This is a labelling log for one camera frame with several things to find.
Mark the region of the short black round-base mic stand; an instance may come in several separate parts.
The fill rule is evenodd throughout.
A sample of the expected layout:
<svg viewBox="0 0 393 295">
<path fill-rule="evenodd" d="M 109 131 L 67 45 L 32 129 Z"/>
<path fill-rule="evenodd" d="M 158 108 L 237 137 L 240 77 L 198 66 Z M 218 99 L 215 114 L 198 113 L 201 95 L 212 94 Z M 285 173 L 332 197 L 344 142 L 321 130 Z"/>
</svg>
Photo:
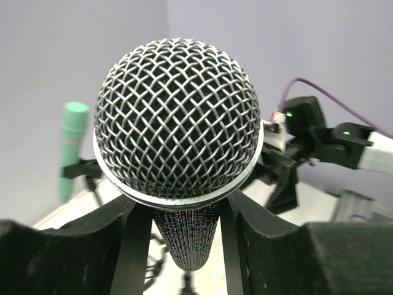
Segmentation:
<svg viewBox="0 0 393 295">
<path fill-rule="evenodd" d="M 79 159 L 77 163 L 62 167 L 60 170 L 59 197 L 63 203 L 67 203 L 70 199 L 73 179 L 80 176 L 84 177 L 86 188 L 94 196 L 99 207 L 103 206 L 103 201 L 97 193 L 97 179 L 103 176 L 102 169 L 99 167 L 97 160 Z"/>
</svg>

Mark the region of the mint green microphone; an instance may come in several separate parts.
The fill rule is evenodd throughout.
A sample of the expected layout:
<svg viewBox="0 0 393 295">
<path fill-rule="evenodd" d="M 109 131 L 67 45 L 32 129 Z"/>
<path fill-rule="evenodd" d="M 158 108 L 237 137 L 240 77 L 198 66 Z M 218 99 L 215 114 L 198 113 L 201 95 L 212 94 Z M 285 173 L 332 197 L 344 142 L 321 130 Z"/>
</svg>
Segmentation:
<svg viewBox="0 0 393 295">
<path fill-rule="evenodd" d="M 80 102 L 68 102 L 64 105 L 61 117 L 63 143 L 60 154 L 60 173 L 58 193 L 61 202 L 68 202 L 73 190 L 72 178 L 64 176 L 64 168 L 79 162 L 81 142 L 87 132 L 89 108 Z"/>
</svg>

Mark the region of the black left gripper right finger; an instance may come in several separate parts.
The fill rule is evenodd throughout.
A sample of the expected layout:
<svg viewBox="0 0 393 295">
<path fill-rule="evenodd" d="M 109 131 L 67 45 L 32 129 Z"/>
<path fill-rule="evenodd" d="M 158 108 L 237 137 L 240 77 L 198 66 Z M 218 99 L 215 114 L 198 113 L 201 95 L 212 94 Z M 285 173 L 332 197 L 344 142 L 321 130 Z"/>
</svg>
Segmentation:
<svg viewBox="0 0 393 295">
<path fill-rule="evenodd" d="M 391 294 L 392 224 L 296 226 L 242 192 L 222 202 L 229 294 Z"/>
</svg>

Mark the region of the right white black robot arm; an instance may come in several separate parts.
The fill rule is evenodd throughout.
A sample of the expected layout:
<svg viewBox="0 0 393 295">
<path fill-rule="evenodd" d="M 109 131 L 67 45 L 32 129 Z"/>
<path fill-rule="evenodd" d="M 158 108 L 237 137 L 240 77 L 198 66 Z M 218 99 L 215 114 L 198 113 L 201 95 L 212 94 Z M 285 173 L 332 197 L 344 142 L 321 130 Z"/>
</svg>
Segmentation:
<svg viewBox="0 0 393 295">
<path fill-rule="evenodd" d="M 275 184 L 265 208 L 274 214 L 297 207 L 297 168 L 317 159 L 352 170 L 392 174 L 392 139 L 371 125 L 325 123 L 315 96 L 284 103 L 284 109 L 263 121 L 264 143 L 252 177 Z"/>
</svg>

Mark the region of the black microphone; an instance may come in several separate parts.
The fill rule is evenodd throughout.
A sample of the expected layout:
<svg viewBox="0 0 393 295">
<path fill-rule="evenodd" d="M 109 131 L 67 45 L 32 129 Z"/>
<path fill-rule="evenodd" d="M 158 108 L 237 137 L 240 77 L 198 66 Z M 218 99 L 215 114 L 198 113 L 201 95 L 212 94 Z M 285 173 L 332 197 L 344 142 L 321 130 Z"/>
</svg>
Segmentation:
<svg viewBox="0 0 393 295">
<path fill-rule="evenodd" d="M 192 39 L 124 55 L 94 110 L 93 150 L 106 178 L 154 210 L 176 265 L 208 260 L 219 202 L 242 185 L 263 146 L 260 104 L 239 63 Z"/>
</svg>

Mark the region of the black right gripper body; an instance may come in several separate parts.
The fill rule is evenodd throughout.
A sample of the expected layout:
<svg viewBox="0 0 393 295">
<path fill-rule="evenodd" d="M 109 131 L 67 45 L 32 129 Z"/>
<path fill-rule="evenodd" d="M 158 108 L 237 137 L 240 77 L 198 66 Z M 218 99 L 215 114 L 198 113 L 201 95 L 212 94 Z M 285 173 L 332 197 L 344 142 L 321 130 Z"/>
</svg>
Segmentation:
<svg viewBox="0 0 393 295">
<path fill-rule="evenodd" d="M 264 146 L 254 168 L 253 178 L 265 184 L 279 182 L 298 184 L 297 167 L 300 165 L 300 157 L 296 149 L 289 150 L 290 152 L 287 153 L 269 145 Z"/>
</svg>

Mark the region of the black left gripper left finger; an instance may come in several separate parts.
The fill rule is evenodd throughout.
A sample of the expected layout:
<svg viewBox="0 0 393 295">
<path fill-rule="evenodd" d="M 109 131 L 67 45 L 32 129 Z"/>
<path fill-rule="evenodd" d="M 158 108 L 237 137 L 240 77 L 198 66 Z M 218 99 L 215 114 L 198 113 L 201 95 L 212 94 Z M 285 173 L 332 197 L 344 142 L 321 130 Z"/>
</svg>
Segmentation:
<svg viewBox="0 0 393 295">
<path fill-rule="evenodd" d="M 1 294 L 110 294 L 134 205 L 117 197 L 58 229 L 1 220 Z"/>
</svg>

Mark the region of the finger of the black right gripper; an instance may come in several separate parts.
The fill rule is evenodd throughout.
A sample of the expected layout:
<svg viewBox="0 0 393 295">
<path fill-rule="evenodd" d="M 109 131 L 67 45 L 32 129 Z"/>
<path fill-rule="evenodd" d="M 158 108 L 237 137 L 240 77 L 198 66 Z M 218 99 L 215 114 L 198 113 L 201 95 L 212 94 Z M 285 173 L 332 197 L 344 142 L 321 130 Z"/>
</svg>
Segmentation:
<svg viewBox="0 0 393 295">
<path fill-rule="evenodd" d="M 270 194 L 265 208 L 274 214 L 285 213 L 298 206 L 296 185 L 298 183 L 295 164 L 282 164 L 275 179 L 276 188 Z"/>
</svg>

